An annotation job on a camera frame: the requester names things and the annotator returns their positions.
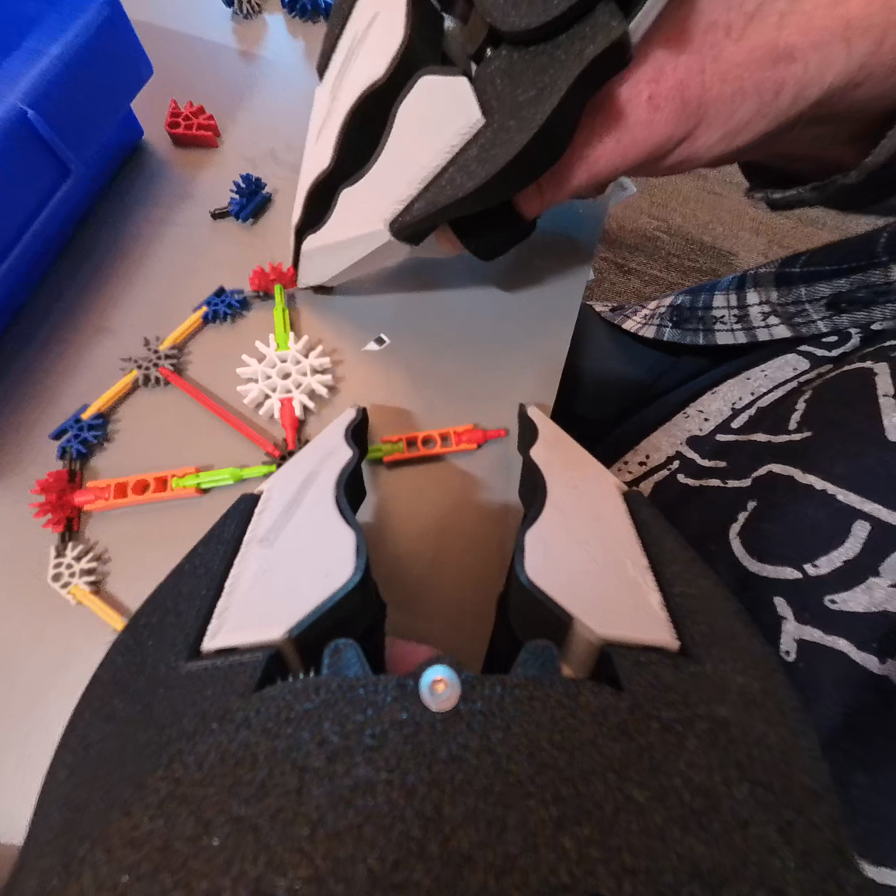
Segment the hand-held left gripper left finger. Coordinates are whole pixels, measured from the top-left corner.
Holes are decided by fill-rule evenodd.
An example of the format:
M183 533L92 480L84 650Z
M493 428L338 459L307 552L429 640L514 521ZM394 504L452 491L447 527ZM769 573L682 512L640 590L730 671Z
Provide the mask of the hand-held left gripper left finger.
M367 432L366 409L349 407L256 490L203 653L280 644L360 582Z

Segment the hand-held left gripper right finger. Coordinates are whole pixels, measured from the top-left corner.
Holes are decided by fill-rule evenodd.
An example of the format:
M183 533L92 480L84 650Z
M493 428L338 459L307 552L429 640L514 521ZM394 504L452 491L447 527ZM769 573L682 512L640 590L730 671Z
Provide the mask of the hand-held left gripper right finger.
M604 647L676 654L681 642L625 487L538 405L518 413L521 529L509 615L522 642L548 641L565 678L591 678Z

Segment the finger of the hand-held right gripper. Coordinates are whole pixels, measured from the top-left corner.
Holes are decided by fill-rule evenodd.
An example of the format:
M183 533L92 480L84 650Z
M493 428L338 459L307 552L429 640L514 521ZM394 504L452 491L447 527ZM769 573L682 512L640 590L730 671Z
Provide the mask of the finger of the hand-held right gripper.
M318 60L292 214L291 265L299 282L330 279L312 272L305 242L374 161L408 84L441 61L442 37L442 14L434 2L335 2Z
M423 249L392 234L392 221L484 125L471 81L420 73L402 97L375 158L339 193L299 252L297 285L335 287L409 257L451 254L438 238Z

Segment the long red toy rod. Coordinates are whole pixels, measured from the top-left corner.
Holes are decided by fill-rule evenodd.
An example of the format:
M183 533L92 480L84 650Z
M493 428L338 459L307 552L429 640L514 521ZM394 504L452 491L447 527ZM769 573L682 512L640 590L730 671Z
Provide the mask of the long red toy rod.
M269 455L276 461L283 456L283 450L268 435L263 434L254 425L248 423L243 416L220 403L217 398L213 397L202 387L194 384L166 365L161 365L159 367L159 374L169 385L180 390L187 397L208 410L226 426L230 427L249 442L252 442L252 444L263 451L264 454Z

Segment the colourful toy rod wheel assembly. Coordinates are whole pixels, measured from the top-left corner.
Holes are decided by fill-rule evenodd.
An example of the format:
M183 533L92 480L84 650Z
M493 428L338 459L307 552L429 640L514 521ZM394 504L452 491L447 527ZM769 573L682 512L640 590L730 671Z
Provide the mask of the colourful toy rod wheel assembly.
M286 290L286 296L292 289ZM244 292L251 303L253 299L272 299L274 307L274 294ZM238 392L244 404L280 426L284 438L275 443L283 456L277 461L259 449L265 462L255 466L188 466L93 480L84 477L88 460L106 442L109 413L138 389L173 387L160 376L159 367L166 365L183 375L180 365L187 343L201 330L222 323L207 324L182 346L165 351L158 348L165 337L144 338L141 352L122 359L122 377L51 432L50 439L57 443L58 466L35 481L30 493L38 501L30 507L33 517L57 538L50 550L48 569L49 586L56 593L70 604L91 611L120 633L127 617L103 594L106 556L99 547L82 539L84 514L199 497L219 487L271 476L307 444L301 439L302 425L317 410L318 401L330 397L336 384L323 346L313 346L308 336L297 334L291 318L290 322L288 351L276 350L273 320L268 341L257 342L256 355L243 356L237 370L243 381Z

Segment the short yellow toy rod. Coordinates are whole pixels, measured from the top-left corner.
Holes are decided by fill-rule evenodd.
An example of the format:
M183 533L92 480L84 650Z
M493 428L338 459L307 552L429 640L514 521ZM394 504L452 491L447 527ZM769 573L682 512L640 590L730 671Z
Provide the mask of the short yellow toy rod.
M180 347L188 342L199 330L206 326L207 306L198 306L191 315L180 323L168 336L158 343L162 351Z

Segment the blue toy connector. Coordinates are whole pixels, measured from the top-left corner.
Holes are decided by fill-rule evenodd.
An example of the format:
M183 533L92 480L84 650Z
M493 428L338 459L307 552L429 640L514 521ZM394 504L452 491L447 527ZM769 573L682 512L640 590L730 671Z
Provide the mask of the blue toy connector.
M203 323L209 325L236 321L245 316L250 309L250 298L243 290L219 286L194 309L194 312L200 315Z

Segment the blue plastic bin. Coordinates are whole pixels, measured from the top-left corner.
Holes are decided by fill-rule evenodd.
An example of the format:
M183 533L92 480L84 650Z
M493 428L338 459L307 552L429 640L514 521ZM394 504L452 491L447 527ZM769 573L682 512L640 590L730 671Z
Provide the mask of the blue plastic bin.
M121 2L2 2L1 330L141 140L152 73Z

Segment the person's left hand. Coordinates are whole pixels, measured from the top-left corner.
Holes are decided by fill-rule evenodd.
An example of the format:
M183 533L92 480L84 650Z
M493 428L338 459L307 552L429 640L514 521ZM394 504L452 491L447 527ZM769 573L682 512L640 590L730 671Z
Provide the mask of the person's left hand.
M438 649L415 641L388 635L385 638L385 665L390 675L405 676L438 656Z

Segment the person's right hand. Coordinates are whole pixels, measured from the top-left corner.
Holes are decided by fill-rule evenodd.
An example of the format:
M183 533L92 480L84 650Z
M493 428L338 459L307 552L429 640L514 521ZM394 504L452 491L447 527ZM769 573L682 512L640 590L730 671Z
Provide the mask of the person's right hand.
M894 26L889 1L669 2L515 206L536 218L621 176L728 164L846 173L894 126Z

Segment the toy vehicle model with wheels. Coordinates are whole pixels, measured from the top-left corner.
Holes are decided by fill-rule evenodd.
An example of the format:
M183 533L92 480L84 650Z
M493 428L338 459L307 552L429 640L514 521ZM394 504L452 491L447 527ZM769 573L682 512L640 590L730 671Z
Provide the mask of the toy vehicle model with wheels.
M267 1L222 1L233 17L251 21L261 16ZM332 1L278 1L284 14L290 18L316 24L328 21L333 7Z

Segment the blue connector with black rod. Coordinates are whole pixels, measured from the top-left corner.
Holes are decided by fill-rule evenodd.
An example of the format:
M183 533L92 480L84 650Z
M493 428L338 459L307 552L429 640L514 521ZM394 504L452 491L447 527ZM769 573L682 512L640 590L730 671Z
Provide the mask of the blue connector with black rod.
M232 218L240 223L253 223L265 213L272 200L273 194L261 176L241 173L232 181L228 201L210 209L209 217L212 220Z

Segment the red toy connector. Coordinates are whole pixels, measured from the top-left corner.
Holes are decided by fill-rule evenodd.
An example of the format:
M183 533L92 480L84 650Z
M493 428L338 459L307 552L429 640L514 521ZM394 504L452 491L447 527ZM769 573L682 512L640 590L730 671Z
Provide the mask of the red toy connector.
M182 148L218 148L221 136L215 117L202 104L176 99L169 102L164 129L175 146Z

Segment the black printed shirt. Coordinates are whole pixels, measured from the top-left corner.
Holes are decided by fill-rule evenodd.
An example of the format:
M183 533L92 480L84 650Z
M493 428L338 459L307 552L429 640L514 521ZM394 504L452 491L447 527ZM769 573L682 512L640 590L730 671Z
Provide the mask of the black printed shirt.
M583 305L554 421L751 614L812 720L874 894L894 894L894 326L688 347Z

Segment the plaid flannel shirt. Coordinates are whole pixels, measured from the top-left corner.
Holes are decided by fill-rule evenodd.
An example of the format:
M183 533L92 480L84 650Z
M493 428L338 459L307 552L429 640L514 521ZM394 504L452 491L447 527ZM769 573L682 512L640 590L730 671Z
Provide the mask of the plaid flannel shirt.
M645 302L590 305L637 337L703 348L893 328L895 223Z

